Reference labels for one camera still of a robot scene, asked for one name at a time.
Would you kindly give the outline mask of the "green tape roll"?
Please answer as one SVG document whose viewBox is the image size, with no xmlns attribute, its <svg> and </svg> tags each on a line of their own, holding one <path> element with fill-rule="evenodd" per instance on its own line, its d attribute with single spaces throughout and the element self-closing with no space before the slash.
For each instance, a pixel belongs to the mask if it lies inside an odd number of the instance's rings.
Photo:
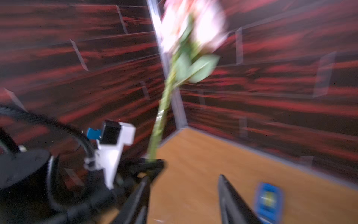
<svg viewBox="0 0 358 224">
<path fill-rule="evenodd" d="M 265 191 L 261 196 L 262 204 L 265 207 L 275 208 L 276 206 L 276 194 L 272 191 Z"/>
</svg>

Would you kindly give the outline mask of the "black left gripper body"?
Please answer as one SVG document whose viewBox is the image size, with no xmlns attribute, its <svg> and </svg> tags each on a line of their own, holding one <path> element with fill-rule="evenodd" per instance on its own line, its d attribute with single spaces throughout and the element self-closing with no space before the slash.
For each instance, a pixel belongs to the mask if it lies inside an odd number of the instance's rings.
<svg viewBox="0 0 358 224">
<path fill-rule="evenodd" d="M 136 175 L 140 172 L 140 159 L 126 159 L 120 162 L 116 171 L 123 177 L 122 185 L 109 189 L 104 179 L 98 179 L 83 188 L 78 202 L 75 202 L 75 197 L 65 202 L 61 200 L 62 195 L 56 185 L 58 162 L 59 158 L 50 158 L 46 177 L 48 203 L 57 213 L 42 221 L 43 224 L 83 224 L 114 206 L 123 207 L 139 185 L 140 179 Z"/>
</svg>

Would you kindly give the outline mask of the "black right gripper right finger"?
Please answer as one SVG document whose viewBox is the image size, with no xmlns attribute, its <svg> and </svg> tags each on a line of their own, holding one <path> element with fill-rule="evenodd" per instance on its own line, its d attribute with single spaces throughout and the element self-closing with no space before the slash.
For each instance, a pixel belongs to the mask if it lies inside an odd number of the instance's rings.
<svg viewBox="0 0 358 224">
<path fill-rule="evenodd" d="M 262 223 L 224 175 L 219 176 L 218 193 L 223 224 Z"/>
</svg>

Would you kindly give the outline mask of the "clear tape strip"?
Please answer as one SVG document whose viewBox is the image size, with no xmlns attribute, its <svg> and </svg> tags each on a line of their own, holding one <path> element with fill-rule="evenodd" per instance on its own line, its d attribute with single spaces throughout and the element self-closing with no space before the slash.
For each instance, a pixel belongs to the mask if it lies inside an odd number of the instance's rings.
<svg viewBox="0 0 358 224">
<path fill-rule="evenodd" d="M 156 121 L 161 122 L 161 120 L 163 119 L 164 114 L 165 114 L 165 110 L 158 110 Z"/>
</svg>

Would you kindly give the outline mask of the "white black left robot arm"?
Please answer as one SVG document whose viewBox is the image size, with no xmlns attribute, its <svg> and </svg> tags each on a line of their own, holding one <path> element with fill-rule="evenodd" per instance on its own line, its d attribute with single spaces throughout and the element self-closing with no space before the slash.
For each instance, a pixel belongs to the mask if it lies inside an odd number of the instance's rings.
<svg viewBox="0 0 358 224">
<path fill-rule="evenodd" d="M 163 160 L 121 160 L 136 132 L 132 124 L 106 120 L 101 129 L 83 134 L 48 117 L 6 105 L 1 115 L 57 129 L 75 139 L 85 151 L 82 180 L 72 169 L 65 171 L 80 187 L 66 188 L 60 177 L 60 158 L 49 151 L 21 151 L 12 137 L 1 130 L 1 223 L 3 224 L 94 224 L 118 209 L 115 224 L 145 224 L 151 184 L 165 168 Z"/>
</svg>

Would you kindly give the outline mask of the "artificial flower bouquet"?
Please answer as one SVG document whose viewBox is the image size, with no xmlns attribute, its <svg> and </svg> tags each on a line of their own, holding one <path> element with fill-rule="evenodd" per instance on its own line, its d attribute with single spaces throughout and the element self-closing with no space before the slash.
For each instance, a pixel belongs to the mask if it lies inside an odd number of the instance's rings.
<svg viewBox="0 0 358 224">
<path fill-rule="evenodd" d="M 210 76 L 220 56 L 214 52 L 227 39 L 225 12 L 219 1 L 166 1 L 160 20 L 160 47 L 170 57 L 158 110 L 148 146 L 148 161 L 154 161 L 167 123 L 172 93 L 185 83 L 198 83 Z"/>
</svg>

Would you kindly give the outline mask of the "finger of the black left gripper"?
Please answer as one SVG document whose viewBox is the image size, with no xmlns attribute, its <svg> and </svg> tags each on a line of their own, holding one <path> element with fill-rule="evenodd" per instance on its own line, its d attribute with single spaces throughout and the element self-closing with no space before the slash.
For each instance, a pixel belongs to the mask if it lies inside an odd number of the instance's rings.
<svg viewBox="0 0 358 224">
<path fill-rule="evenodd" d="M 119 163 L 117 172 L 122 176 L 129 176 L 135 182 L 140 182 L 142 179 L 138 177 L 140 173 L 146 173 L 146 176 L 153 182 L 164 169 L 165 161 L 161 159 L 147 161 L 145 158 L 129 158 Z"/>
</svg>

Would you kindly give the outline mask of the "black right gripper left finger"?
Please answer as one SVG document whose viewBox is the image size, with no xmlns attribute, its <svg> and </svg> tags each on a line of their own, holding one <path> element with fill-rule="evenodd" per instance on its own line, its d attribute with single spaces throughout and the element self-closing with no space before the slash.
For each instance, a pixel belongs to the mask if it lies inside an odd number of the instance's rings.
<svg viewBox="0 0 358 224">
<path fill-rule="evenodd" d="M 111 224 L 146 224 L 150 199 L 150 178 L 144 177 Z"/>
</svg>

